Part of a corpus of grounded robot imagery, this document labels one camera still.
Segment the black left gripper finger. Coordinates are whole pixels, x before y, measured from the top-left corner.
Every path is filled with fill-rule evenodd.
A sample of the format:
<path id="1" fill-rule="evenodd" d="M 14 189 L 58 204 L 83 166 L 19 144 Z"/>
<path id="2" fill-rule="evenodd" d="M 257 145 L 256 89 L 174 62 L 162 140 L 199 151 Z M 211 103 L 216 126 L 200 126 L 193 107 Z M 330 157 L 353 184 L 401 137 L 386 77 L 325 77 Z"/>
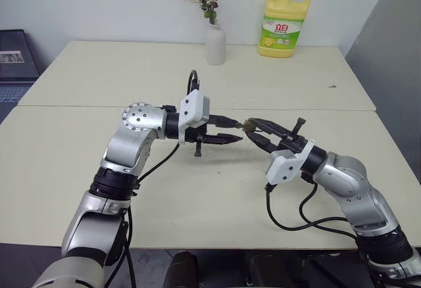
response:
<path id="1" fill-rule="evenodd" d="M 227 145 L 230 143 L 236 143 L 242 139 L 242 137 L 226 133 L 218 133 L 216 135 L 205 134 L 202 137 L 202 143 L 210 145 Z"/>
<path id="2" fill-rule="evenodd" d="M 243 124 L 237 120 L 221 115 L 209 115 L 208 124 L 214 125 L 217 128 L 242 128 Z"/>

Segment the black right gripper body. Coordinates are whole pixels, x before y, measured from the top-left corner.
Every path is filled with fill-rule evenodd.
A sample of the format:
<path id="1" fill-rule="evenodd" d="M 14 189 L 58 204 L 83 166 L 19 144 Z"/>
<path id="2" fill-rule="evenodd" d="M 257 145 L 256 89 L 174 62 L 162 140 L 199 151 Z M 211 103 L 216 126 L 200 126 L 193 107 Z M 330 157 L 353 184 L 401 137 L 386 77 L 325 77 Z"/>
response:
<path id="1" fill-rule="evenodd" d="M 298 118 L 292 130 L 276 125 L 276 135 L 280 138 L 279 143 L 276 145 L 277 150 L 289 149 L 293 153 L 301 153 L 307 144 L 307 140 L 302 135 L 299 135 L 299 130 L 305 124 L 306 120 Z"/>

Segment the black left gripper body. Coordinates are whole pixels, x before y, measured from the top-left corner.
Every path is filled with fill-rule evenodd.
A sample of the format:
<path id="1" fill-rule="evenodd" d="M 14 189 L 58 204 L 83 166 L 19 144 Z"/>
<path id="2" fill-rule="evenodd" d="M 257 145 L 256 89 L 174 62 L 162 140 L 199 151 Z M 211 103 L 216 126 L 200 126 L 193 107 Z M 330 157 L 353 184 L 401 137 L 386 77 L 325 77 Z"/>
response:
<path id="1" fill-rule="evenodd" d="M 203 124 L 198 128 L 189 127 L 185 131 L 185 142 L 195 143 L 195 156 L 201 157 L 202 144 L 211 144 L 211 138 L 207 135 L 207 124 Z"/>

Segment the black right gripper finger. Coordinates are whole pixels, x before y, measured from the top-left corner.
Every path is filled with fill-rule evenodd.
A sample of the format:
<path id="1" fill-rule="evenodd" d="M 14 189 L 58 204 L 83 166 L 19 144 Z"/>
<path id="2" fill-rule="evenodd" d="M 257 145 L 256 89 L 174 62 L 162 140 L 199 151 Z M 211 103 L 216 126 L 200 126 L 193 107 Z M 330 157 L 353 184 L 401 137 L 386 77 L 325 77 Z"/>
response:
<path id="1" fill-rule="evenodd" d="M 264 135 L 260 134 L 260 130 L 256 132 L 248 132 L 248 138 L 260 149 L 267 153 L 272 153 L 274 151 L 279 151 L 280 148 L 273 144 L 271 140 Z"/>
<path id="2" fill-rule="evenodd" d="M 261 118 L 251 118 L 251 122 L 255 127 L 264 133 L 272 134 L 282 139 L 290 135 L 290 131 L 283 126 L 280 126 L 272 121 Z"/>

